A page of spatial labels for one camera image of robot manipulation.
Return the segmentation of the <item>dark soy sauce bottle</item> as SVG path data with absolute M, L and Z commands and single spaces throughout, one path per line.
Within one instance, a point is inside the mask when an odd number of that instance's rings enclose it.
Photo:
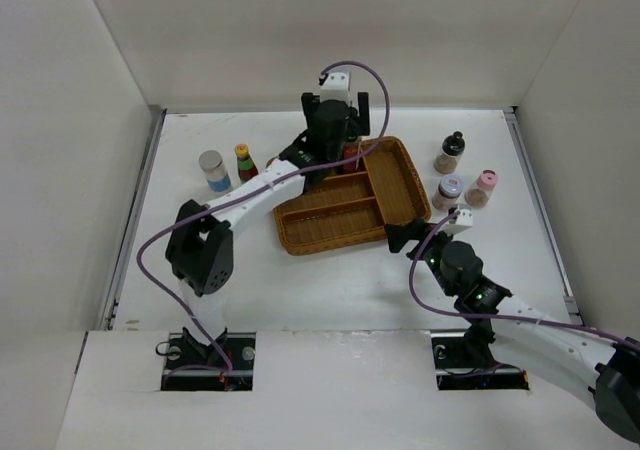
M 351 174 L 355 173 L 359 170 L 360 160 L 354 159 L 361 150 L 361 141 L 362 138 L 359 135 L 349 137 L 343 146 L 342 159 L 347 161 L 345 162 L 340 172 L 342 174 Z

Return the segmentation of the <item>red chili sauce bottle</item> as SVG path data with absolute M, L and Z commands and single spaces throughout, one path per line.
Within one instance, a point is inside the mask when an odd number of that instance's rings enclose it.
M 237 144 L 234 151 L 236 155 L 238 176 L 240 182 L 244 184 L 257 176 L 259 171 L 250 155 L 249 147 L 246 144 Z

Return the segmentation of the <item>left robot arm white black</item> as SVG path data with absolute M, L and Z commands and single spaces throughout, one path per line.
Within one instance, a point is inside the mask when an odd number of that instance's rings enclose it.
M 183 283 L 184 307 L 201 333 L 190 356 L 206 369 L 224 357 L 223 320 L 216 315 L 216 293 L 234 267 L 234 240 L 275 207 L 318 186 L 342 165 L 344 147 L 370 134 L 369 97 L 360 92 L 355 107 L 323 93 L 302 95 L 307 128 L 260 174 L 215 205 L 184 203 L 165 251 L 173 275 Z

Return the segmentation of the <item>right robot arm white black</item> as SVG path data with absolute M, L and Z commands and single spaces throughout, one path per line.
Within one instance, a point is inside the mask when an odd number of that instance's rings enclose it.
M 453 298 L 449 316 L 469 323 L 464 354 L 483 366 L 493 359 L 530 372 L 593 410 L 623 439 L 639 441 L 639 343 L 610 333 L 552 320 L 486 277 L 472 246 L 456 240 L 471 218 L 455 211 L 437 224 L 416 219 L 385 227 L 390 252 L 410 241 L 413 266 L 425 262 L 443 293 Z

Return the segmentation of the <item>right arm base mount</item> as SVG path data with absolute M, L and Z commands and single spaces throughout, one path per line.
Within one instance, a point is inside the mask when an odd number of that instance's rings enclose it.
M 496 361 L 471 328 L 433 331 L 430 339 L 440 391 L 529 390 L 527 373 Z

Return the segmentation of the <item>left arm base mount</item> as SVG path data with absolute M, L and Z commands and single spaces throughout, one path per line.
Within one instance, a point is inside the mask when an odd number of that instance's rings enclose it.
M 253 389 L 256 359 L 255 333 L 225 331 L 217 344 L 232 364 L 210 343 L 198 341 L 184 327 L 158 343 L 155 354 L 163 359 L 160 390 L 167 392 L 244 392 Z

